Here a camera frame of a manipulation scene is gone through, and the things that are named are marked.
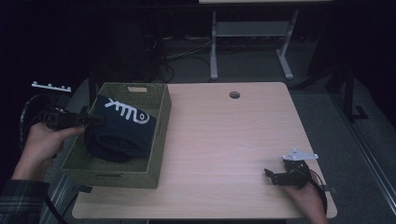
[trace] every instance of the white desk leg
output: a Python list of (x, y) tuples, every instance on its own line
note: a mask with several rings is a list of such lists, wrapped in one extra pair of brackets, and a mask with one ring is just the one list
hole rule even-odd
[(293, 11), (293, 15), (291, 16), (291, 20), (287, 29), (287, 33), (285, 35), (285, 44), (281, 49), (276, 50), (277, 58), (279, 59), (280, 65), (282, 66), (283, 73), (285, 74), (286, 79), (293, 79), (293, 73), (290, 71), (290, 67), (288, 61), (286, 60), (286, 51), (288, 50), (289, 42), (291, 39), (291, 35), (293, 34), (294, 25), (297, 21), (298, 10)]
[(212, 21), (212, 51), (210, 52), (210, 79), (218, 79), (218, 59), (216, 58), (216, 11), (213, 12)]

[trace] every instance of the white bracket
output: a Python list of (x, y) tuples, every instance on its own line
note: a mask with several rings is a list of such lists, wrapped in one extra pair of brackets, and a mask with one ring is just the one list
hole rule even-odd
[(293, 149), (289, 155), (283, 155), (283, 160), (286, 161), (304, 161), (304, 160), (316, 160), (319, 158), (318, 154), (307, 153)]
[(54, 90), (54, 91), (68, 91), (68, 92), (72, 91), (72, 89), (70, 87), (67, 87), (67, 88), (65, 86), (53, 87), (52, 84), (48, 84), (47, 86), (44, 86), (44, 85), (39, 85), (36, 81), (34, 81), (32, 83), (32, 86), (37, 87), (37, 88), (42, 88), (42, 89)]

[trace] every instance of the plaid sleeve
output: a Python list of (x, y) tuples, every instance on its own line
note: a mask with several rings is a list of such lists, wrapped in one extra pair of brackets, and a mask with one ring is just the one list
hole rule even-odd
[(0, 223), (38, 223), (50, 184), (9, 180), (0, 197)]

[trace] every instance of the basket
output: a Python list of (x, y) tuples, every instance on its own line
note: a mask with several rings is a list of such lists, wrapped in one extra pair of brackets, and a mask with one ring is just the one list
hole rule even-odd
[(149, 157), (135, 157), (127, 162), (112, 162), (95, 158), (85, 148), (84, 136), (81, 134), (75, 140), (61, 169), (81, 185), (156, 189), (172, 106), (167, 86), (165, 84), (105, 83), (99, 94), (137, 107), (157, 119)]

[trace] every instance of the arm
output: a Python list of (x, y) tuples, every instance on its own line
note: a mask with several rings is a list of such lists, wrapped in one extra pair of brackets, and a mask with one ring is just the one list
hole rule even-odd
[(0, 223), (38, 223), (50, 186), (42, 182), (44, 173), (64, 139), (83, 132), (83, 127), (54, 132), (43, 123), (31, 127), (14, 174), (0, 197)]
[(283, 190), (293, 199), (296, 206), (312, 224), (328, 224), (329, 220), (324, 213), (323, 203), (315, 187), (306, 183), (301, 189), (292, 186), (283, 187)]

